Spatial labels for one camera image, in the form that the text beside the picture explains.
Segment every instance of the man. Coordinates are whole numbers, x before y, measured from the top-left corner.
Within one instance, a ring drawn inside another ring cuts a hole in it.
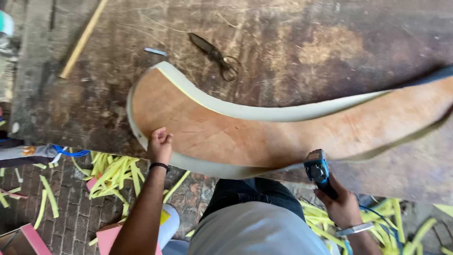
[[[167,134],[164,127],[151,134],[148,154],[154,163],[110,255],[154,254],[172,140],[173,135]],[[363,224],[355,195],[333,175],[330,182],[338,193],[337,200],[319,189],[314,190],[326,206],[330,219],[342,230]],[[367,231],[347,237],[354,254],[381,254]],[[301,205],[285,186],[277,181],[254,178],[219,180],[190,241],[188,254],[328,255],[329,251],[307,226]]]

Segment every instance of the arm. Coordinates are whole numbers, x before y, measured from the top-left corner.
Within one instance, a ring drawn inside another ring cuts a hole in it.
[[[329,218],[341,229],[350,228],[363,223],[360,216],[360,209],[354,193],[349,192],[334,175],[329,177],[332,187],[337,191],[338,198],[332,200],[326,193],[319,189],[314,194],[326,206]],[[354,254],[380,255],[378,245],[368,231],[351,234],[347,236]]]
[[[172,139],[173,134],[167,135],[164,127],[153,131],[148,144],[148,155],[153,163],[168,165]],[[113,243],[110,255],[154,254],[159,235],[165,174],[164,167],[149,170],[134,209]]]

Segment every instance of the black wristband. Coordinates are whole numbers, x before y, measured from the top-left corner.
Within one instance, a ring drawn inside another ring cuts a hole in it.
[[[151,166],[149,166],[149,169],[151,170],[151,168],[153,168],[153,167],[163,167],[163,168],[167,169],[167,172],[165,174],[168,174],[170,171],[170,168],[163,163],[152,163]]]

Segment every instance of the silver bracelet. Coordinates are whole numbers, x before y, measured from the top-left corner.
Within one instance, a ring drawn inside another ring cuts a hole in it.
[[[343,236],[343,235],[350,235],[350,234],[355,234],[358,232],[362,232],[365,230],[368,230],[370,228],[374,227],[373,222],[368,222],[368,223],[363,223],[354,227],[350,227],[347,229],[343,229],[340,231],[337,231],[337,236]]]

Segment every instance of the wristband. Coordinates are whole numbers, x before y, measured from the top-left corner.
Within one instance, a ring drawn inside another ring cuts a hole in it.
[[[170,168],[167,165],[163,164],[163,163],[152,163],[151,166],[149,166],[149,169],[151,170],[151,168],[153,168],[153,167],[163,167],[163,168],[165,168],[167,170],[167,172],[165,174],[168,174],[169,171],[170,171]]]
[[[363,223],[354,227],[350,227],[344,230],[337,231],[337,236],[350,235],[358,232],[362,232],[374,227],[373,222]]]

